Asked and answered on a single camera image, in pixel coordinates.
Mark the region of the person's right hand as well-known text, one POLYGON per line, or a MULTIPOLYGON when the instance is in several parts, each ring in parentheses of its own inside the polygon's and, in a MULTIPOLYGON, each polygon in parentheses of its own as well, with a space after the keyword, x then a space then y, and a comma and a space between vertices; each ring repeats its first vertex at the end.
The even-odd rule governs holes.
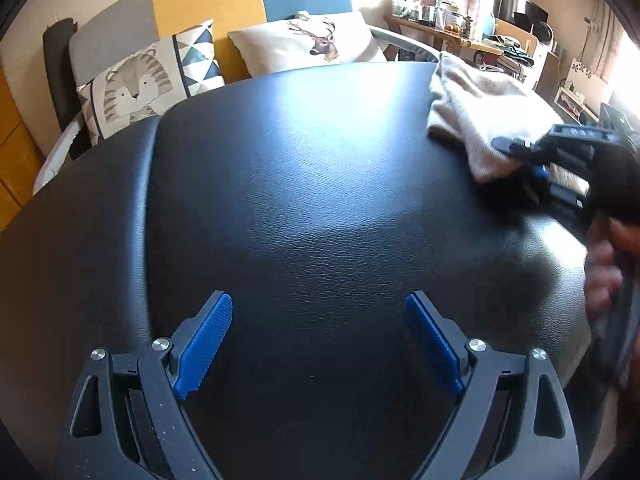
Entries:
POLYGON ((585 260, 585 303, 590 321, 610 310, 612 296, 623 283, 622 269, 614 252, 639 255, 639 227, 618 220, 599 219, 591 223, 585 260))

